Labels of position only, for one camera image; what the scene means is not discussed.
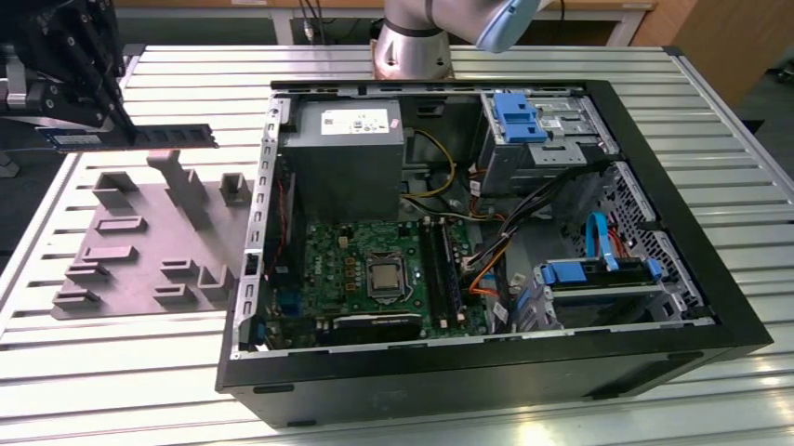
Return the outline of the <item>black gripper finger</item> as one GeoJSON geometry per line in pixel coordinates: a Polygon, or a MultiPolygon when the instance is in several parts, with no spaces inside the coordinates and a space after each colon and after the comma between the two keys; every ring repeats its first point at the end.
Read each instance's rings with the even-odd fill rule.
{"type": "Polygon", "coordinates": [[[133,147],[138,127],[123,109],[119,61],[100,72],[99,86],[60,82],[19,59],[2,61],[2,118],[32,125],[54,147],[133,147]]]}
{"type": "Polygon", "coordinates": [[[103,45],[103,61],[114,78],[114,98],[122,102],[123,94],[118,79],[125,76],[123,46],[119,38],[115,3],[111,0],[88,0],[88,11],[103,45]]]}

